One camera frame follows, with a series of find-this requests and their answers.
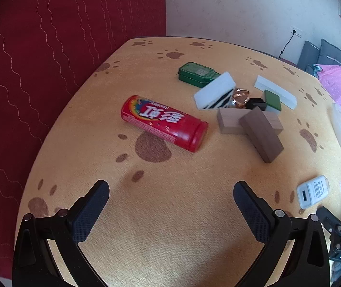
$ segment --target white wall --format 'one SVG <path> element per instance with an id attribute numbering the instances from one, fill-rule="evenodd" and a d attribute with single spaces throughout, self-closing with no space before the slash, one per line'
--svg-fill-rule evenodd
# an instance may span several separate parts
<path id="1" fill-rule="evenodd" d="M 230 42 L 294 63 L 305 40 L 320 46 L 326 39 L 341 49 L 339 0 L 167 0 L 167 34 Z"/>

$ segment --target white rectangular bar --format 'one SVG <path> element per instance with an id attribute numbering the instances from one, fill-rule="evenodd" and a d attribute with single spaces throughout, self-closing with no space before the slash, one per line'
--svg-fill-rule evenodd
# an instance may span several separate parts
<path id="1" fill-rule="evenodd" d="M 297 107 L 297 98 L 294 95 L 292 95 L 282 87 L 278 86 L 277 84 L 271 82 L 270 80 L 265 79 L 263 76 L 259 75 L 257 77 L 254 87 L 258 88 L 261 91 L 267 89 L 268 91 L 275 93 L 280 97 L 280 101 L 292 110 Z"/>
<path id="2" fill-rule="evenodd" d="M 194 94 L 197 109 L 207 110 L 227 106 L 234 88 L 235 82 L 229 72 L 221 74 Z"/>

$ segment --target black power cord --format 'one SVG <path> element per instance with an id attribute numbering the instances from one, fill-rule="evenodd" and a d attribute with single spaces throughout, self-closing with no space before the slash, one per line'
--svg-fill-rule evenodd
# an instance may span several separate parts
<path id="1" fill-rule="evenodd" d="M 296 34 L 297 32 L 295 31 L 295 29 L 292 30 L 292 36 L 290 38 L 290 40 L 286 43 L 285 47 L 283 48 L 283 50 L 281 51 L 280 55 L 278 56 L 278 58 L 281 58 L 281 55 L 283 54 L 283 51 L 285 50 L 286 46 L 290 43 L 292 37 L 294 36 L 294 34 Z"/>

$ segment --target table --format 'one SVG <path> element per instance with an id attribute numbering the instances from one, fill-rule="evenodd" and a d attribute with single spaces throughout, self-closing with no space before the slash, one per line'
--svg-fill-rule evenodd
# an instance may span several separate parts
<path id="1" fill-rule="evenodd" d="M 282 105 L 285 150 L 273 163 L 262 161 L 246 135 L 220 134 L 216 110 L 197 110 L 198 88 L 177 78 L 189 61 L 229 71 L 253 97 L 262 95 L 253 87 L 258 75 L 297 97 L 295 110 Z M 120 108 L 134 94 L 207 121 L 200 150 L 188 152 L 124 122 Z M 80 247 L 110 287 L 232 287 L 262 248 L 233 201 L 235 182 L 245 180 L 272 208 L 306 218 L 319 204 L 301 210 L 296 187 L 324 174 L 331 188 L 320 204 L 341 220 L 341 148 L 331 105 L 316 78 L 251 49 L 179 37 L 129 40 L 89 77 L 49 132 L 24 190 L 17 230 L 25 213 L 53 215 L 104 179 L 110 199 Z M 289 251 L 269 282 L 278 279 Z"/>

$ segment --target white charger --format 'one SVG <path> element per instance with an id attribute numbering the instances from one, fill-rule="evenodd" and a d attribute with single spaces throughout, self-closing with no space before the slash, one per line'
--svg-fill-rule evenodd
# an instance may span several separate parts
<path id="1" fill-rule="evenodd" d="M 297 187 L 299 206 L 306 209 L 321 200 L 329 194 L 329 181 L 324 175 L 306 181 Z"/>

